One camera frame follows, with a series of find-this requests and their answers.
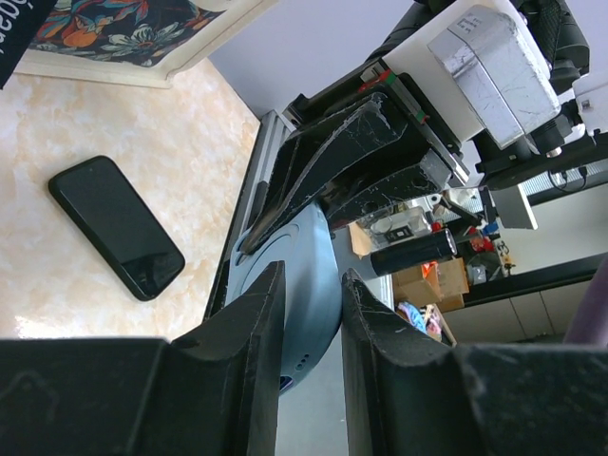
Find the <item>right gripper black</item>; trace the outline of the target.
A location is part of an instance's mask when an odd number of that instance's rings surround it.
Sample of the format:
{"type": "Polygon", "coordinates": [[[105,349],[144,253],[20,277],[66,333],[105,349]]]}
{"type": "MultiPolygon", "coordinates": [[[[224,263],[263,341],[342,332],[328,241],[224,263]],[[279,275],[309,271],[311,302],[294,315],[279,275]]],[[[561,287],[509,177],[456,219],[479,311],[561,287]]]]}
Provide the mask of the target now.
{"type": "Polygon", "coordinates": [[[381,57],[311,97],[298,95],[285,114],[296,130],[279,148],[243,252],[311,204],[339,228],[456,180],[461,141],[413,78],[381,57]]]}

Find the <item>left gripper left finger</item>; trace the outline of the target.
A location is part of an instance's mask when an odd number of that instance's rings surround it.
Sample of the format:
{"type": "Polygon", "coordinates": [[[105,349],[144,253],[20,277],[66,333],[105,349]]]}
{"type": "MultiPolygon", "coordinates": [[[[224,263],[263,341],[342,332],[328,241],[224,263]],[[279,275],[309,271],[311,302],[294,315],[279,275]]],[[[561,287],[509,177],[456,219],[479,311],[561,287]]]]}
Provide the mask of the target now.
{"type": "Polygon", "coordinates": [[[271,455],[285,273],[174,340],[1,343],[5,455],[271,455]]]}

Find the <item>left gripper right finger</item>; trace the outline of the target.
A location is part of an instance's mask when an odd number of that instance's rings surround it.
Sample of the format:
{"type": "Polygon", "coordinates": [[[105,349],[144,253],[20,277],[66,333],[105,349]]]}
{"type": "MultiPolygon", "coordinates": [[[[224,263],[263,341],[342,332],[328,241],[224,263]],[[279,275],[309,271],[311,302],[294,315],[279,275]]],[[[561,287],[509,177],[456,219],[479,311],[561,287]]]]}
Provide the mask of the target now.
{"type": "Polygon", "coordinates": [[[352,455],[603,455],[607,352],[565,344],[440,343],[342,279],[352,455]]]}

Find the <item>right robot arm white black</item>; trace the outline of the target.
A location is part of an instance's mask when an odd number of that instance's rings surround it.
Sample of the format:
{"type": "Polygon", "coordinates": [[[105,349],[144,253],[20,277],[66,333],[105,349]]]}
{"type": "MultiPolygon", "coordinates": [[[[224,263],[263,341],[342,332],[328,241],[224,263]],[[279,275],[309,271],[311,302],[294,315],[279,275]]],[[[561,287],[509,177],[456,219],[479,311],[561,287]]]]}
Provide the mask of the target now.
{"type": "Polygon", "coordinates": [[[257,252],[311,209],[323,233],[467,183],[473,142],[484,186],[547,171],[581,123],[560,95],[590,48],[563,1],[418,1],[359,67],[287,116],[260,214],[237,249],[257,252]]]}

